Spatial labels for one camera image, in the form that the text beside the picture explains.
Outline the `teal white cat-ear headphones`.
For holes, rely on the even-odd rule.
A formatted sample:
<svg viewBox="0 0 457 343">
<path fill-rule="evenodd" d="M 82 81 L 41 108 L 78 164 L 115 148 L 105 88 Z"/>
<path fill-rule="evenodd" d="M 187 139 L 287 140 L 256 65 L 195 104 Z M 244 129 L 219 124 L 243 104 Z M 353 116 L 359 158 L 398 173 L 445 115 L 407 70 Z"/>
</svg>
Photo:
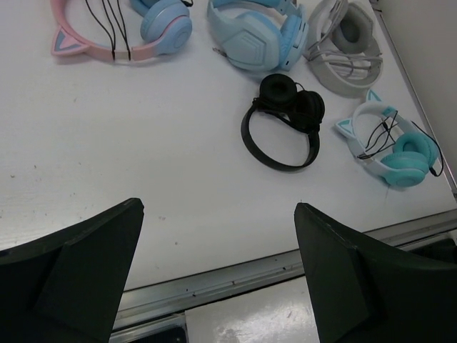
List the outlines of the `teal white cat-ear headphones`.
<svg viewBox="0 0 457 343">
<path fill-rule="evenodd" d="M 379 119 L 369 138 L 364 141 L 356 122 L 364 116 Z M 405 189 L 419 185 L 427 175 L 440 177 L 436 163 L 443 163 L 437 141 L 414 121 L 403 118 L 396 107 L 384 102 L 373 90 L 352 116 L 334 125 L 348 145 L 354 159 L 370 174 L 380 177 L 387 185 Z"/>
</svg>

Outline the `black on-ear headphones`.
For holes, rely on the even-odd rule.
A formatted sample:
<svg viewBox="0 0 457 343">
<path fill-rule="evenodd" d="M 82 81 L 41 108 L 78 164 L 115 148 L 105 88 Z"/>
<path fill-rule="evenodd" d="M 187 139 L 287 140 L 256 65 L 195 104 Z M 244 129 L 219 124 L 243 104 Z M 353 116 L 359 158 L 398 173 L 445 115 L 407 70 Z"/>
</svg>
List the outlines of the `black on-ear headphones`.
<svg viewBox="0 0 457 343">
<path fill-rule="evenodd" d="M 263 165 L 279 172 L 299 172 L 310 166 L 320 150 L 320 127 L 325 114 L 321 95 L 307 91 L 285 74 L 270 74 L 262 79 L 255 97 L 241 122 L 241 138 L 250 154 Z M 273 116 L 308 140 L 308 155 L 299 165 L 283 164 L 265 154 L 251 136 L 250 120 L 254 113 Z"/>
</svg>

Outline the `aluminium rail front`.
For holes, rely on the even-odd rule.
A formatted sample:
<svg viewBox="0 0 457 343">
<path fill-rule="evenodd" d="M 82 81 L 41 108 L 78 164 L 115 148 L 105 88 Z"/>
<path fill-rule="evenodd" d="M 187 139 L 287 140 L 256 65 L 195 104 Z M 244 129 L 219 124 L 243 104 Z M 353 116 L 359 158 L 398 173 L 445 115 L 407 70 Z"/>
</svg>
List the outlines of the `aluminium rail front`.
<svg viewBox="0 0 457 343">
<path fill-rule="evenodd" d="M 456 211 L 452 210 L 374 229 L 367 235 L 394 247 L 414 249 L 455 229 Z M 163 329 L 181 326 L 187 309 L 303 275 L 300 254 L 292 250 L 124 292 L 110 340 L 132 342 Z"/>
</svg>

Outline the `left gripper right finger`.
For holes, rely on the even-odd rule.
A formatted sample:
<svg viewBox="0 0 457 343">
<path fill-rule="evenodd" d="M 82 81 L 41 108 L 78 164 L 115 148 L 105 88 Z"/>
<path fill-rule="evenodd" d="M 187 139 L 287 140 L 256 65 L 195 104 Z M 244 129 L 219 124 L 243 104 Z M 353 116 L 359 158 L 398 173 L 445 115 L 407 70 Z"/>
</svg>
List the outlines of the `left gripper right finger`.
<svg viewBox="0 0 457 343">
<path fill-rule="evenodd" d="M 321 342 L 454 342 L 456 245 L 403 251 L 310 204 L 294 212 Z"/>
</svg>

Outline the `light blue headphones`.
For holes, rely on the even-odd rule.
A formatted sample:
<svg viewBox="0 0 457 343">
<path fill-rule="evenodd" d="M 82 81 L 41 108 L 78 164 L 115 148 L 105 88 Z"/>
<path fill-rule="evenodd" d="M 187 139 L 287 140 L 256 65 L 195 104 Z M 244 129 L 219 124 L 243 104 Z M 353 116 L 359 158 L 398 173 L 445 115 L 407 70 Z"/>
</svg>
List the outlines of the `light blue headphones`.
<svg viewBox="0 0 457 343">
<path fill-rule="evenodd" d="M 232 65 L 247 71 L 290 70 L 300 59 L 308 38 L 306 9 L 295 1 L 257 1 L 285 16 L 278 28 L 258 11 L 231 18 L 221 7 L 233 1 L 209 1 L 207 18 L 211 34 Z"/>
</svg>

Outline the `grey white gaming headset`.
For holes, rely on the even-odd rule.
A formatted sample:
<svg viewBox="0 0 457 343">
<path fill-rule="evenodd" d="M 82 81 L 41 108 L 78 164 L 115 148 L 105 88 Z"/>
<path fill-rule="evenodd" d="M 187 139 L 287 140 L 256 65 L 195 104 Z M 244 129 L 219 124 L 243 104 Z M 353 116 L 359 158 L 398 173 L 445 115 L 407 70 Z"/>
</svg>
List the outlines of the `grey white gaming headset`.
<svg viewBox="0 0 457 343">
<path fill-rule="evenodd" d="M 319 82 L 355 98 L 371 88 L 383 68 L 374 17 L 357 1 L 320 1 L 308 20 L 304 56 Z"/>
</svg>

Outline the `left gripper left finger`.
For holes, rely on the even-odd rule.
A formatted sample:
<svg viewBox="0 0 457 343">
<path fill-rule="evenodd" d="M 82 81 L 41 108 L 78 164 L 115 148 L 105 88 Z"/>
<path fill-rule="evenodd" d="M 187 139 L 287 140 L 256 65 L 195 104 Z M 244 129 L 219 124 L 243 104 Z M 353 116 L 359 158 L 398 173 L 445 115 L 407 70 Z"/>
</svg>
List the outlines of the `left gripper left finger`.
<svg viewBox="0 0 457 343">
<path fill-rule="evenodd" d="M 1 251 L 1 341 L 107 342 L 143 220 L 130 198 Z"/>
</svg>

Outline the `pink blue cat-ear headphones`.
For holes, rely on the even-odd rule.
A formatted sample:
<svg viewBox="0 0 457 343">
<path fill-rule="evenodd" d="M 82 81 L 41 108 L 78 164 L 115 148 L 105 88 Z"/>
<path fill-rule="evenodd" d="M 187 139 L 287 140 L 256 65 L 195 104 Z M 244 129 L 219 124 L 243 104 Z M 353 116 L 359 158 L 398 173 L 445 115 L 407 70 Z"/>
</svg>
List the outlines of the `pink blue cat-ear headphones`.
<svg viewBox="0 0 457 343">
<path fill-rule="evenodd" d="M 116 49 L 116 32 L 114 27 L 107 29 L 94 14 L 86 1 L 95 22 L 109 38 L 109 45 L 102 46 L 79 35 L 66 20 L 66 1 L 51 1 L 51 11 L 58 24 L 51 48 L 54 56 L 74 56 L 86 54 L 94 59 L 115 62 L 119 59 L 145 61 L 160 55 L 175 54 L 189 40 L 192 32 L 192 21 L 189 8 L 192 1 L 131 1 L 131 8 L 142 17 L 140 36 L 143 45 L 132 46 L 126 33 L 124 17 L 116 18 L 121 37 L 126 49 Z"/>
</svg>

